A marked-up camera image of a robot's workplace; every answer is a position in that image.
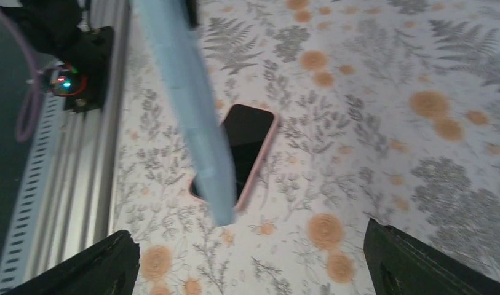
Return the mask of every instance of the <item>orange flower print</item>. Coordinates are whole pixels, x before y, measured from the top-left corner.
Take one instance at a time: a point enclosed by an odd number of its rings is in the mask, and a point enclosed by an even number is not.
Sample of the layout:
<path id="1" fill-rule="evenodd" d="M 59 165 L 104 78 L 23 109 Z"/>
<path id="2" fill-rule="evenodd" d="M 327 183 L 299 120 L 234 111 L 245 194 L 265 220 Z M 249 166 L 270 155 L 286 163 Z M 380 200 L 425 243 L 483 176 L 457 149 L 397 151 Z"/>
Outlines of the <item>orange flower print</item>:
<path id="1" fill-rule="evenodd" d="M 347 155 L 351 154 L 353 152 L 353 147 L 352 146 L 341 146 L 338 148 L 338 152 L 342 155 Z"/>
<path id="2" fill-rule="evenodd" d="M 309 0 L 288 0 L 286 1 L 286 7 L 291 10 L 300 10 L 308 6 Z"/>
<path id="3" fill-rule="evenodd" d="M 395 206 L 402 212 L 409 212 L 409 202 L 399 195 L 393 195 L 393 202 Z"/>
<path id="4" fill-rule="evenodd" d="M 412 20 L 403 23 L 403 27 L 407 28 L 407 29 L 414 28 L 415 26 L 416 26 L 416 22 L 414 22 Z"/>
<path id="5" fill-rule="evenodd" d="M 138 138 L 139 138 L 139 134 L 136 131 L 134 131 L 130 134 L 131 140 L 137 140 Z"/>
<path id="6" fill-rule="evenodd" d="M 322 15 L 328 15 L 331 13 L 331 8 L 330 7 L 322 7 L 319 9 L 319 12 Z"/>
<path id="7" fill-rule="evenodd" d="M 487 154 L 489 155 L 500 155 L 500 145 L 488 143 L 485 146 L 485 149 L 487 150 Z"/>
<path id="8" fill-rule="evenodd" d="M 402 152 L 404 154 L 409 152 L 409 147 L 407 146 L 407 144 L 403 143 L 399 140 L 391 140 L 391 142 L 389 143 L 389 146 L 392 149 L 395 149 L 396 151 Z"/>
<path id="9" fill-rule="evenodd" d="M 340 251 L 333 251 L 326 260 L 328 276 L 337 283 L 349 283 L 355 276 L 353 261 Z"/>
<path id="10" fill-rule="evenodd" d="M 308 221 L 308 237 L 318 249 L 333 249 L 344 237 L 338 218 L 330 214 L 317 214 Z"/>
<path id="11" fill-rule="evenodd" d="M 216 109 L 222 109 L 224 107 L 224 101 L 222 100 L 215 100 L 215 108 Z"/>
<path id="12" fill-rule="evenodd" d="M 405 184 L 405 178 L 402 175 L 389 175 L 389 182 L 394 186 Z"/>
<path id="13" fill-rule="evenodd" d="M 487 118 L 487 115 L 482 111 L 468 111 L 465 116 L 471 123 L 475 125 L 489 124 L 489 118 Z"/>
<path id="14" fill-rule="evenodd" d="M 185 295 L 201 295 L 202 287 L 198 280 L 188 278 L 183 285 Z"/>
<path id="15" fill-rule="evenodd" d="M 294 18 L 299 23 L 307 23 L 311 20 L 311 13 L 307 10 L 298 10 L 295 12 Z"/>
<path id="16" fill-rule="evenodd" d="M 330 27 L 330 25 L 331 25 L 331 22 L 320 22 L 317 24 L 317 30 L 325 31 Z"/>
<path id="17" fill-rule="evenodd" d="M 267 103 L 260 103 L 258 107 L 261 109 L 269 109 L 269 105 Z"/>
<path id="18" fill-rule="evenodd" d="M 442 3 L 437 3 L 437 4 L 434 4 L 433 6 L 431 6 L 432 11 L 440 11 L 443 9 L 445 9 L 445 5 L 443 5 Z"/>
<path id="19" fill-rule="evenodd" d="M 366 14 L 379 14 L 380 12 L 382 12 L 382 8 L 375 7 L 375 8 L 371 8 L 371 9 L 366 9 L 364 12 Z"/>
<path id="20" fill-rule="evenodd" d="M 340 164 L 340 163 L 342 163 L 342 159 L 340 159 L 340 157 L 333 157 L 333 159 L 331 160 L 331 162 L 333 164 Z"/>
<path id="21" fill-rule="evenodd" d="M 150 295 L 172 295 L 172 292 L 164 285 L 157 285 L 150 290 Z"/>
<path id="22" fill-rule="evenodd" d="M 149 195 L 150 194 L 150 189 L 148 187 L 144 187 L 142 190 L 141 190 L 141 194 L 142 195 Z"/>
<path id="23" fill-rule="evenodd" d="M 313 75 L 313 82 L 315 85 L 322 88 L 329 88 L 333 86 L 334 81 L 335 79 L 333 78 L 333 75 L 329 72 L 316 72 Z"/>
<path id="24" fill-rule="evenodd" d="M 344 9 L 344 14 L 356 14 L 359 11 L 359 8 L 356 6 L 350 6 Z"/>
<path id="25" fill-rule="evenodd" d="M 225 229 L 223 230 L 222 236 L 223 236 L 223 242 L 226 246 L 230 247 L 233 245 L 235 237 L 234 234 L 232 234 L 229 230 Z"/>
<path id="26" fill-rule="evenodd" d="M 338 68 L 344 75 L 351 75 L 355 73 L 355 69 L 353 68 L 352 65 L 341 65 L 340 68 Z"/>
<path id="27" fill-rule="evenodd" d="M 288 158 L 288 163 L 290 163 L 290 164 L 296 164 L 296 163 L 298 163 L 298 158 L 294 157 L 294 156 L 290 156 Z"/>
<path id="28" fill-rule="evenodd" d="M 152 246 L 141 257 L 141 275 L 150 281 L 160 280 L 169 271 L 171 260 L 167 247 Z"/>
<path id="29" fill-rule="evenodd" d="M 261 235 L 271 235 L 275 231 L 275 225 L 267 222 L 261 225 L 259 230 Z"/>
<path id="30" fill-rule="evenodd" d="M 328 58 L 322 51 L 310 50 L 302 53 L 299 62 L 308 71 L 320 71 L 328 64 Z"/>
<path id="31" fill-rule="evenodd" d="M 428 119 L 445 117 L 450 108 L 447 96 L 436 90 L 414 93 L 409 98 L 409 105 L 415 114 Z"/>
<path id="32" fill-rule="evenodd" d="M 454 3 L 453 7 L 456 8 L 456 9 L 465 9 L 466 4 L 465 4 L 465 2 Z"/>
<path id="33" fill-rule="evenodd" d="M 453 119 L 445 118 L 434 121 L 434 132 L 448 141 L 461 141 L 464 137 L 462 125 Z"/>
<path id="34" fill-rule="evenodd" d="M 364 94 L 374 93 L 373 89 L 371 89 L 370 87 L 364 87 L 363 92 L 364 92 Z"/>
<path id="35" fill-rule="evenodd" d="M 418 82 L 423 83 L 423 84 L 430 84 L 431 79 L 427 74 L 420 74 L 417 77 Z"/>

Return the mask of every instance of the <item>table surface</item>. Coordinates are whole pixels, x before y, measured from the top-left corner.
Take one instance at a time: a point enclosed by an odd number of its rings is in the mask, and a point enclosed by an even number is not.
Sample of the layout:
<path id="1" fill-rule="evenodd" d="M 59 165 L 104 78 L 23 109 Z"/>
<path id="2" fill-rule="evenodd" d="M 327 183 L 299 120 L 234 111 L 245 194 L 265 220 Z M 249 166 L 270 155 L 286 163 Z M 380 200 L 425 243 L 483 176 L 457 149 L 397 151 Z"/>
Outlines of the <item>table surface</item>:
<path id="1" fill-rule="evenodd" d="M 135 294 L 374 294 L 370 217 L 500 281 L 500 0 L 203 0 L 219 115 L 281 126 L 237 222 L 213 227 L 134 14 L 115 229 Z"/>

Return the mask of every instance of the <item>pink phone case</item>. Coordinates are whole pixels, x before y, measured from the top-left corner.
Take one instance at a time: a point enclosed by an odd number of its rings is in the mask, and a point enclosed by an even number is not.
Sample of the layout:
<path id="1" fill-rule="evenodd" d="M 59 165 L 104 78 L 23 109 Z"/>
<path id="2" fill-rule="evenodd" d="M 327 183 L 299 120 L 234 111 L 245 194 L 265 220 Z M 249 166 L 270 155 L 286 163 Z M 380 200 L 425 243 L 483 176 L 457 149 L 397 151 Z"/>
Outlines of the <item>pink phone case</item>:
<path id="1" fill-rule="evenodd" d="M 257 159 L 255 160 L 255 163 L 253 164 L 252 170 L 250 172 L 250 176 L 248 177 L 248 180 L 246 181 L 246 185 L 244 186 L 244 188 L 242 189 L 242 192 L 240 193 L 239 200 L 235 204 L 234 210 L 240 211 L 246 205 L 246 201 L 249 198 L 250 193 L 252 192 L 253 183 L 255 181 L 255 177 L 257 176 L 257 172 L 259 171 L 259 168 L 260 168 L 262 162 L 264 161 L 264 158 L 266 157 L 266 154 L 268 153 L 269 147 L 273 141 L 273 136 L 275 135 L 275 133 L 277 131 L 277 127 L 279 126 L 279 116 L 277 115 L 277 113 L 270 111 L 268 109 L 263 109 L 263 108 L 259 108 L 256 106 L 250 106 L 249 104 L 244 104 L 244 103 L 236 103 L 236 104 L 241 104 L 243 106 L 248 106 L 248 107 L 254 108 L 254 109 L 260 109 L 262 111 L 270 112 L 273 114 L 273 121 L 272 121 L 271 126 L 268 130 L 268 133 L 266 134 L 266 137 L 264 138 L 264 142 L 263 142 L 263 145 L 261 146 L 259 154 L 257 155 Z M 224 115 L 223 122 L 226 119 L 226 116 L 230 113 L 231 108 L 234 105 L 232 105 L 230 107 L 230 109 L 228 110 L 228 112 Z M 194 199 L 196 199 L 200 202 L 206 202 L 205 200 L 197 198 L 195 195 L 192 194 L 191 189 L 192 189 L 192 182 L 194 181 L 194 178 L 195 178 L 195 175 L 190 180 L 190 182 L 188 184 L 188 193 Z"/>

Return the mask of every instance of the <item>black bracket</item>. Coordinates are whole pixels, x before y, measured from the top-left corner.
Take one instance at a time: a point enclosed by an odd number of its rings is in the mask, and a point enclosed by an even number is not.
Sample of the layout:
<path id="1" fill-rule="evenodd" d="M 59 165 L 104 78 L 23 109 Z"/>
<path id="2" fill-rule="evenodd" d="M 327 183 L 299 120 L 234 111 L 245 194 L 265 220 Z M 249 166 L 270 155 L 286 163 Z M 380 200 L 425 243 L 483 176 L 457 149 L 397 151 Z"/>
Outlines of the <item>black bracket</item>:
<path id="1" fill-rule="evenodd" d="M 101 109 L 105 104 L 114 48 L 114 30 L 111 26 L 95 29 L 84 34 L 98 47 L 98 51 L 105 62 L 103 70 L 95 71 L 86 77 L 87 86 L 83 91 L 72 96 L 66 96 L 64 110 L 73 110 L 74 112 Z"/>

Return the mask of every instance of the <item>slotted metal frame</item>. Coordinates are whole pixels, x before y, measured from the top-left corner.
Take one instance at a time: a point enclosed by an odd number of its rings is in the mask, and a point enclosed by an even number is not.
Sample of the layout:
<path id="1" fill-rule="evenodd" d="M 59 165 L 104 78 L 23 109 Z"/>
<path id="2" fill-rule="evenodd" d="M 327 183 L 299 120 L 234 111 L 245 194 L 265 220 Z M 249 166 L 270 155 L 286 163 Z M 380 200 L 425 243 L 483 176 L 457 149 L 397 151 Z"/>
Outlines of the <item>slotted metal frame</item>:
<path id="1" fill-rule="evenodd" d="M 93 26 L 115 32 L 102 110 L 75 114 L 46 95 L 0 259 L 0 294 L 108 235 L 130 14 L 128 0 L 93 0 Z"/>

